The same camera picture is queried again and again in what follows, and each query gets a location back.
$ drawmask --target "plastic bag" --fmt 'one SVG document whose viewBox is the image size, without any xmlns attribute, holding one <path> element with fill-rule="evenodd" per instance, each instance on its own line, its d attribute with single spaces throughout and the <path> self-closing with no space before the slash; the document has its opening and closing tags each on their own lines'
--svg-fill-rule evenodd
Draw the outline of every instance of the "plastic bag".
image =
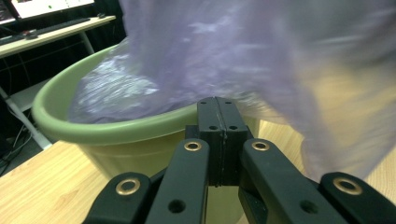
<svg viewBox="0 0 396 224">
<path fill-rule="evenodd" d="M 232 98 L 244 115 L 283 119 L 302 133 L 304 167 L 316 180 L 332 171 L 365 177 L 394 146 L 390 1 L 120 3 L 128 37 L 80 81 L 71 121 Z"/>
</svg>

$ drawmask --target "cable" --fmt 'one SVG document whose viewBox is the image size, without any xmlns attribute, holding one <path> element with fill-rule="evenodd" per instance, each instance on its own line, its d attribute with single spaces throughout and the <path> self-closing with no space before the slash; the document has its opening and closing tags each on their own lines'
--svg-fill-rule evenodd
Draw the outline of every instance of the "cable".
<svg viewBox="0 0 396 224">
<path fill-rule="evenodd" d="M 14 116 L 16 119 L 18 119 L 20 122 L 23 123 L 23 121 L 22 121 L 20 118 L 18 118 L 18 116 L 9 108 L 9 106 L 7 106 L 7 109 L 8 109 L 8 112 L 9 112 L 12 116 Z M 30 110 L 30 111 L 29 111 L 29 114 L 27 115 L 27 118 L 28 118 L 28 119 L 29 119 L 31 113 L 32 113 L 32 110 Z"/>
<path fill-rule="evenodd" d="M 4 168 L 1 171 L 0 176 L 2 176 L 6 172 L 8 166 L 11 164 L 11 161 L 13 159 L 15 159 L 17 156 L 20 155 L 20 153 L 22 152 L 23 147 L 26 146 L 26 144 L 32 139 L 32 137 L 33 137 L 33 135 L 30 133 L 29 138 L 21 146 L 19 146 L 18 148 L 12 150 L 11 152 L 9 152 L 8 155 L 6 155 L 6 158 L 3 157 L 1 159 L 0 167 L 4 167 Z"/>
<path fill-rule="evenodd" d="M 17 34 L 18 34 L 18 32 L 15 32 L 15 31 L 13 31 L 13 30 L 11 30 L 11 29 L 8 29 L 7 27 L 0 26 L 0 28 L 3 29 L 3 30 L 8 31 L 8 32 L 10 32 L 10 33 L 12 33 L 13 35 L 17 35 Z"/>
<path fill-rule="evenodd" d="M 5 58 L 3 58 L 3 62 L 4 62 L 4 65 L 6 66 L 6 69 L 7 69 L 7 71 L 8 71 L 8 76 L 9 76 L 9 89 L 8 89 L 8 95 L 10 95 L 11 94 L 11 90 L 12 90 L 12 74 L 11 74 L 11 69 L 10 69 L 10 67 L 8 66 L 8 63 L 7 63 L 7 61 L 6 61 L 6 59 Z"/>
<path fill-rule="evenodd" d="M 51 54 L 57 53 L 57 52 L 59 52 L 59 51 L 65 50 L 65 49 L 73 48 L 74 46 L 79 45 L 79 44 L 83 44 L 83 43 L 84 43 L 83 41 L 78 41 L 78 42 L 73 43 L 73 44 L 70 44 L 70 45 L 68 45 L 68 46 L 66 46 L 66 47 L 64 47 L 64 48 L 56 49 L 56 50 L 51 51 L 51 52 L 49 52 L 49 53 L 40 54 L 40 56 L 35 57 L 35 58 L 32 58 L 32 59 L 29 59 L 29 60 L 25 61 L 24 63 L 33 62 L 33 61 L 35 61 L 35 60 L 38 60 L 38 59 L 41 59 L 41 58 L 50 56 Z M 13 65 L 11 65 L 11 66 L 8 66 L 7 68 L 2 68 L 2 69 L 0 69 L 0 71 L 4 71 L 4 70 L 6 70 L 6 69 L 11 69 L 11 68 L 14 68 L 14 67 L 18 67 L 18 66 L 20 66 L 20 65 L 22 65 L 22 63 L 16 63 L 16 64 L 13 64 Z"/>
<path fill-rule="evenodd" d="M 21 126 L 20 131 L 17 134 L 17 137 L 15 137 L 15 141 L 14 141 L 14 144 L 12 145 L 12 147 L 15 147 L 15 145 L 17 145 L 18 138 L 20 137 L 20 135 L 22 133 L 23 127 L 24 127 L 24 125 Z"/>
<path fill-rule="evenodd" d="M 32 82 L 30 81 L 29 73 L 27 72 L 25 63 L 23 62 L 23 58 L 21 57 L 21 55 L 20 55 L 19 53 L 18 53 L 18 57 L 20 58 L 21 65 L 22 65 L 23 70 L 24 70 L 24 72 L 25 72 L 25 75 L 26 75 L 26 78 L 27 78 L 27 83 L 29 84 L 29 86 L 32 86 Z"/>
</svg>

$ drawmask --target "white shelf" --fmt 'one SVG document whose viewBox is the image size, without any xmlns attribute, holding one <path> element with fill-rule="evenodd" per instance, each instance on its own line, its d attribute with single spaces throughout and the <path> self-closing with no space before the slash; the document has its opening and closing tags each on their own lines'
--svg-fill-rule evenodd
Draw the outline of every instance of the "white shelf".
<svg viewBox="0 0 396 224">
<path fill-rule="evenodd" d="M 41 88 L 49 81 L 49 79 L 44 80 L 40 83 L 35 84 L 23 91 L 19 91 L 11 95 L 11 100 L 17 105 L 17 107 L 23 112 L 32 107 L 33 100 Z"/>
</svg>

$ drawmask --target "black wire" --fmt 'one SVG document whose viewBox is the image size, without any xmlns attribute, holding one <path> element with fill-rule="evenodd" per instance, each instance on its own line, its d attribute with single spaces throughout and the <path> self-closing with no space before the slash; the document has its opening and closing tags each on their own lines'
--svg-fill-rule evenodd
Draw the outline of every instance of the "black wire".
<svg viewBox="0 0 396 224">
<path fill-rule="evenodd" d="M 11 164 L 11 162 L 13 161 L 13 160 L 15 160 L 15 158 L 17 158 L 20 154 L 21 154 L 21 152 L 22 152 L 22 150 L 23 150 L 23 148 L 26 146 L 26 136 L 27 136 L 28 134 L 25 134 L 24 135 L 24 137 L 23 137 L 23 143 L 22 143 L 22 145 L 21 145 L 21 148 L 19 148 L 18 149 L 18 152 L 17 152 L 17 154 L 11 159 L 11 160 L 4 160 L 3 158 L 1 158 L 1 160 L 2 161 L 5 161 L 7 164 L 6 165 L 4 165 L 3 167 L 3 170 L 1 171 L 1 173 L 0 173 L 0 176 L 3 176 L 5 173 L 6 173 L 6 170 L 7 170 L 7 168 L 9 167 L 9 165 Z"/>
<path fill-rule="evenodd" d="M 12 33 L 13 35 L 17 35 L 17 34 L 18 34 L 18 32 L 15 32 L 15 31 L 13 31 L 13 30 L 10 30 L 10 29 L 8 29 L 7 27 L 0 26 L 0 28 L 3 29 L 3 30 L 5 30 L 5 31 L 7 31 L 7 32 Z"/>
</svg>

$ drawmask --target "table surface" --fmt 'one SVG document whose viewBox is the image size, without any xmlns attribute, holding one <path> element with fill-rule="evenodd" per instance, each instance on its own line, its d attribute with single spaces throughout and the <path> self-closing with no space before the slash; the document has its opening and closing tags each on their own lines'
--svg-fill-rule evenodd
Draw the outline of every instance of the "table surface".
<svg viewBox="0 0 396 224">
<path fill-rule="evenodd" d="M 99 19 L 97 17 L 91 18 L 89 21 L 85 21 L 80 24 L 72 25 L 57 31 L 49 32 L 43 35 L 40 35 L 36 39 L 32 40 L 19 40 L 16 42 L 12 42 L 3 46 L 0 46 L 0 58 L 7 57 L 8 55 L 15 54 L 24 50 L 36 48 L 40 45 L 47 44 L 49 42 L 65 38 L 70 35 L 75 35 L 77 33 L 93 29 L 97 26 L 104 25 L 112 20 L 115 20 L 115 16 L 107 16 L 103 19 Z"/>
<path fill-rule="evenodd" d="M 261 130 L 265 130 L 261 138 L 277 144 L 303 170 L 299 153 L 303 138 L 297 132 L 269 122 L 262 122 Z M 393 150 L 366 179 L 394 203 L 395 171 Z M 0 178 L 0 222 L 81 223 L 107 181 L 78 146 L 57 142 Z"/>
</svg>

